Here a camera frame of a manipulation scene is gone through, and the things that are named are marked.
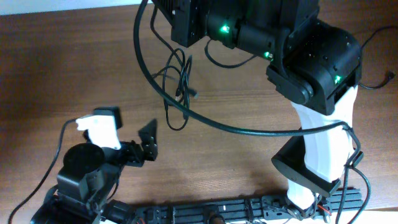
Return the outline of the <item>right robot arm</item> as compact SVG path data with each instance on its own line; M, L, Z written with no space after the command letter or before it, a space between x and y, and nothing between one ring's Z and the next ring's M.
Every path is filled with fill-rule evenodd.
M269 61L268 80L295 108L298 133L272 158L288 179L287 211L309 217L319 196L346 186L362 152L352 127L362 50L347 31L319 20L318 1L156 1L171 39L209 37Z

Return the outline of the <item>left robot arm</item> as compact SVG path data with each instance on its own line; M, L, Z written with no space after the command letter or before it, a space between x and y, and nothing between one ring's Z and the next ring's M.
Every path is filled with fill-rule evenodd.
M57 184L31 223L137 223L134 209L112 197L126 166L156 160L157 120L139 130L140 143L119 140L123 123L116 106L96 108L75 122L86 141L65 153Z

